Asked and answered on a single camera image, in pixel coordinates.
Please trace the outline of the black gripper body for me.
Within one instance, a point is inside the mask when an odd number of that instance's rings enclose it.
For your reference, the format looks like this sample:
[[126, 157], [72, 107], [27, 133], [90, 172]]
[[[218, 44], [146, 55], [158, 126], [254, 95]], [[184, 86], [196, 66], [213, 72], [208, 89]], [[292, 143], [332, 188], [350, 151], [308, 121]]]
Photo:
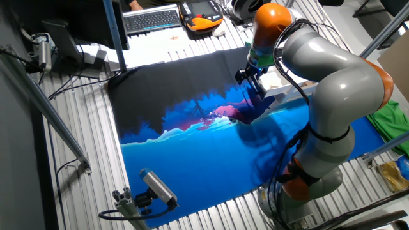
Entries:
[[268, 68], [260, 68], [254, 66], [250, 61], [247, 62], [246, 68], [245, 68], [245, 74], [247, 77], [255, 77], [255, 78], [260, 78], [262, 75], [266, 74], [268, 71]]

